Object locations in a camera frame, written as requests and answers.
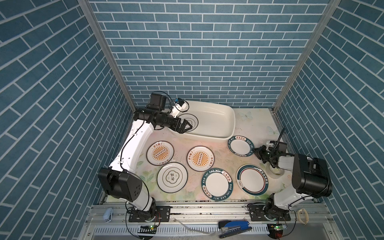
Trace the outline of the left orange sunburst plate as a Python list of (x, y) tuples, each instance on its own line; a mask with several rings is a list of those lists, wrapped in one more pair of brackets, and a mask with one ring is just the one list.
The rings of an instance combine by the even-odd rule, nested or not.
[(147, 161), (154, 166), (162, 166), (171, 161), (174, 156), (174, 147), (167, 141), (153, 143), (147, 150)]

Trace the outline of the white plastic bin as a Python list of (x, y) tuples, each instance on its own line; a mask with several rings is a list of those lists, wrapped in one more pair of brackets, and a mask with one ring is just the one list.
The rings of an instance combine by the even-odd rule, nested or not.
[(198, 127), (189, 133), (179, 134), (169, 130), (175, 137), (197, 141), (226, 142), (235, 132), (235, 111), (229, 106), (208, 102), (190, 101), (188, 114), (195, 115), (199, 120)]

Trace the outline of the right circuit board with LED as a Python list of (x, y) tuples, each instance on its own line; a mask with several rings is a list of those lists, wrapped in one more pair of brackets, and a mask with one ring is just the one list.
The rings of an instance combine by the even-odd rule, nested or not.
[(286, 225), (282, 224), (267, 224), (268, 227), (268, 236), (271, 239), (279, 240), (283, 237), (284, 229), (287, 227)]

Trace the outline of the light blue small device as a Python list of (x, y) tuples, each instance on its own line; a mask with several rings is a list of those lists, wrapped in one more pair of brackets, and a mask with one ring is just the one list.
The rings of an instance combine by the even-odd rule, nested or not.
[(111, 222), (112, 216), (113, 216), (113, 208), (107, 208), (103, 215), (104, 222), (105, 223)]

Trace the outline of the blue black stapler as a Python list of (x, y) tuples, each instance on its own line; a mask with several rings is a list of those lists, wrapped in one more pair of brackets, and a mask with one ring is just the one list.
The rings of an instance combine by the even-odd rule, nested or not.
[(248, 221), (220, 221), (218, 222), (218, 227), (220, 229), (219, 238), (224, 239), (234, 235), (248, 232), (252, 229)]

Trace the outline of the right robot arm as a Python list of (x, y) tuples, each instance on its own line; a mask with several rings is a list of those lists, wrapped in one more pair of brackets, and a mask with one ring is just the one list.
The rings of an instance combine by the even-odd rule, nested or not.
[(291, 183), (279, 193), (271, 194), (263, 209), (265, 217), (271, 220), (285, 218), (291, 207), (307, 199), (329, 197), (333, 185), (326, 160), (303, 154), (279, 151), (276, 146), (265, 145), (253, 149), (253, 153), (264, 164), (274, 169), (292, 172)]

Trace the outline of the left circuit board with LED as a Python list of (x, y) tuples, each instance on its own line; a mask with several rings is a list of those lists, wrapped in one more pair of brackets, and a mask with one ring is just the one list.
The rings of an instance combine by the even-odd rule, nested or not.
[(140, 226), (138, 230), (139, 230), (138, 237), (140, 240), (151, 240), (157, 233), (157, 226), (155, 225)]

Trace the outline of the rubber band loop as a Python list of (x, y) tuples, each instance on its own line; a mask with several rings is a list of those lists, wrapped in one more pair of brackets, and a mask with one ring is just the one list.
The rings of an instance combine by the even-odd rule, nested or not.
[(305, 209), (298, 210), (297, 217), (298, 217), (298, 221), (303, 225), (307, 225), (310, 221), (309, 214)]

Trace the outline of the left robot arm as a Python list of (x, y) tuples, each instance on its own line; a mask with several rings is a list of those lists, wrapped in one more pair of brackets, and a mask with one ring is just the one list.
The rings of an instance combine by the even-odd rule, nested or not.
[(137, 109), (132, 128), (121, 151), (107, 168), (101, 168), (98, 178), (106, 195), (126, 200), (136, 210), (151, 212), (153, 198), (143, 180), (135, 174), (140, 154), (155, 127), (165, 127), (183, 134), (193, 128), (177, 113)]

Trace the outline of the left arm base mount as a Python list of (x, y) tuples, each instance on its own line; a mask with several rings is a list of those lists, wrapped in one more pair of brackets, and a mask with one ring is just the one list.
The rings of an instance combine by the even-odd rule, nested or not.
[(150, 207), (148, 212), (139, 211), (135, 208), (129, 208), (129, 222), (130, 223), (144, 223), (144, 222), (169, 222), (171, 207), (170, 206), (156, 206)]

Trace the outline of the orange sunburst plate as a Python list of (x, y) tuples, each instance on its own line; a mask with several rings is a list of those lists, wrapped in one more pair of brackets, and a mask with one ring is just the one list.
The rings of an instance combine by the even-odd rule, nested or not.
[(162, 166), (171, 161), (174, 156), (174, 147), (167, 141), (153, 143), (147, 150), (147, 161), (154, 166)]
[(187, 154), (188, 166), (197, 172), (209, 170), (215, 163), (214, 153), (205, 146), (196, 146)]

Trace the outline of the white plate black clover outline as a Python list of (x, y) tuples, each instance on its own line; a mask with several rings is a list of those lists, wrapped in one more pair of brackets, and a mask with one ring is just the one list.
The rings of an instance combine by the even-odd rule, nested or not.
[(187, 169), (180, 163), (164, 165), (157, 175), (159, 188), (169, 194), (177, 193), (187, 184)]

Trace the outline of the white plate thin dark rim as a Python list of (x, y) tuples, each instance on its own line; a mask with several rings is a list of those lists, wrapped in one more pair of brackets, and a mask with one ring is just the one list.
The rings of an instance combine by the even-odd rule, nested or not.
[(184, 120), (186, 120), (188, 122), (188, 124), (186, 124), (186, 128), (187, 128), (186, 132), (187, 133), (194, 131), (199, 125), (198, 118), (193, 114), (184, 113), (184, 114), (179, 115), (179, 118), (182, 120), (182, 122)]

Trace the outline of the small plate green lettered rim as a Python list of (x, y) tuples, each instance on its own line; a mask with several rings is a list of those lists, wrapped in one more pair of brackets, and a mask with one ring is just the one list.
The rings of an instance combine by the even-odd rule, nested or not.
[(250, 139), (244, 136), (233, 136), (228, 140), (228, 148), (238, 157), (250, 157), (255, 146)]

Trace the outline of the centre orange sunburst plate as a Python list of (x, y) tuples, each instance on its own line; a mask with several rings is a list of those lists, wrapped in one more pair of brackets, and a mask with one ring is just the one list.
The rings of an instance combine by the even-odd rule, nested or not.
[(187, 154), (188, 166), (197, 172), (209, 170), (215, 163), (214, 153), (205, 146), (196, 146)]

